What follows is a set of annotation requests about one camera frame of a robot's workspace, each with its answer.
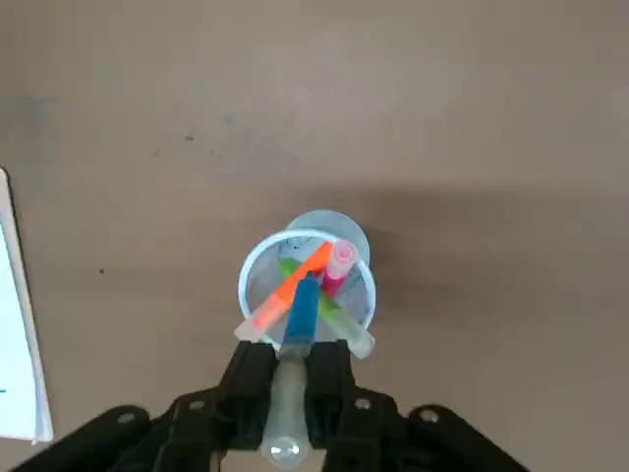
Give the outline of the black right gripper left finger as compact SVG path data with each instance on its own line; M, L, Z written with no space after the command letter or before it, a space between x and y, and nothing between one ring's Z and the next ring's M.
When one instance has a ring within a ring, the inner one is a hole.
M114 407L17 465L19 471L218 471L230 450L262 441L276 368L273 348L238 344L220 383L176 398L152 418Z

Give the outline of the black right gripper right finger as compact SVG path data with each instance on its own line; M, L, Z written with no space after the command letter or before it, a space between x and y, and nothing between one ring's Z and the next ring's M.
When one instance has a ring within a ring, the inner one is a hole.
M346 342L318 342L307 359L306 419L323 471L524 471L452 410L399 412L388 394L356 385Z

